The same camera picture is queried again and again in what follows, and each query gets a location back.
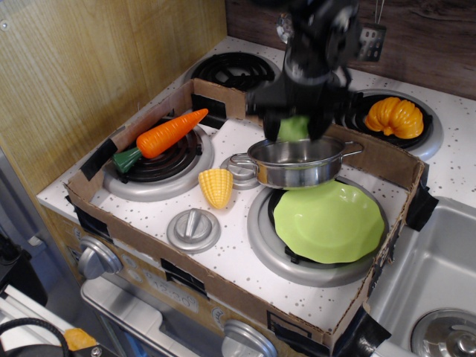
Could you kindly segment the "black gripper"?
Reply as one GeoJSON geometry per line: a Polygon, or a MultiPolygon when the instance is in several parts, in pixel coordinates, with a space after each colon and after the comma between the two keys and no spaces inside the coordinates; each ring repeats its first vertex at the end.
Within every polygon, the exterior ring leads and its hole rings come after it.
{"type": "Polygon", "coordinates": [[[247,93],[245,113],[263,118],[263,132],[269,141],[278,139],[283,116],[309,116],[309,139],[316,141],[339,115],[336,108],[352,97],[351,82],[348,70],[331,71],[314,84],[296,83],[283,72],[273,83],[247,93]]]}

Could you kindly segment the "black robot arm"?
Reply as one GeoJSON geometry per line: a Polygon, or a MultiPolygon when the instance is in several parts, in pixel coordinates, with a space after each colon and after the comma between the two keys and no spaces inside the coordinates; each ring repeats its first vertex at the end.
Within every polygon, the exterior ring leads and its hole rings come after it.
{"type": "Polygon", "coordinates": [[[357,1],[257,1],[258,6],[281,8],[291,18],[282,71],[275,82],[246,95],[245,110],[263,121],[265,137],[278,139],[281,126],[294,116],[308,118],[306,133],[319,139],[335,116],[350,107],[354,94],[348,85],[334,83],[342,69],[351,81],[347,63],[361,50],[357,1]]]}

